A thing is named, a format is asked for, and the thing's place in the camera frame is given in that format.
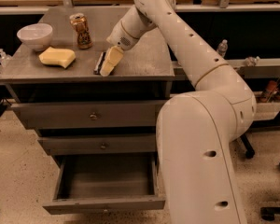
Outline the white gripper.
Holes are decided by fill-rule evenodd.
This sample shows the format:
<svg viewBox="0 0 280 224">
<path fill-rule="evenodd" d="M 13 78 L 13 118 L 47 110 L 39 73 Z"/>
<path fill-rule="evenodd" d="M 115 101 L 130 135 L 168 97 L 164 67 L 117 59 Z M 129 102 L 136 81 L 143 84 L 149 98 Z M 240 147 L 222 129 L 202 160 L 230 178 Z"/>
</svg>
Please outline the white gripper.
<svg viewBox="0 0 280 224">
<path fill-rule="evenodd" d="M 119 64 L 120 60 L 123 58 L 123 50 L 132 49 L 139 39 L 132 37 L 125 30 L 123 21 L 119 21 L 114 26 L 106 41 L 114 46 L 106 51 L 100 70 L 100 75 L 103 77 L 109 76 L 113 69 Z"/>
</svg>

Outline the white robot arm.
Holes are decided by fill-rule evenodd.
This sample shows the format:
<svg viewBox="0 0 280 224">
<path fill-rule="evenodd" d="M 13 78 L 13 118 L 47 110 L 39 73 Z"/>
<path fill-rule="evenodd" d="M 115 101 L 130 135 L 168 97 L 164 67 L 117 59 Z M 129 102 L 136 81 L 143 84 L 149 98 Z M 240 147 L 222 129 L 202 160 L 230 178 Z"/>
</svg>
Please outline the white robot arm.
<svg viewBox="0 0 280 224">
<path fill-rule="evenodd" d="M 168 100 L 156 124 L 171 223 L 247 224 L 230 144 L 254 120 L 254 93 L 175 13 L 175 0 L 133 1 L 108 42 L 129 50 L 158 28 L 194 87 Z"/>
</svg>

